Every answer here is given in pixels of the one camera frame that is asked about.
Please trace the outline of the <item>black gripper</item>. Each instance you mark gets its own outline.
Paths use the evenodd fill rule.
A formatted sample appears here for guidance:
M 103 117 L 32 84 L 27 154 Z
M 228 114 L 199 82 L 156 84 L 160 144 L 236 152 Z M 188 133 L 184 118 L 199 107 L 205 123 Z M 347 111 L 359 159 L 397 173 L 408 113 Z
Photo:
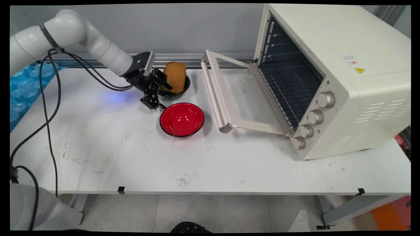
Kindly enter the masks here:
M 172 90 L 173 87 L 167 81 L 167 75 L 159 69 L 146 71 L 144 69 L 134 69 L 126 72 L 122 76 L 130 85 L 122 88 L 122 91 L 131 89 L 132 87 L 144 92 L 141 102 L 149 109 L 163 109 L 167 107 L 159 102 L 158 92 L 161 88 Z

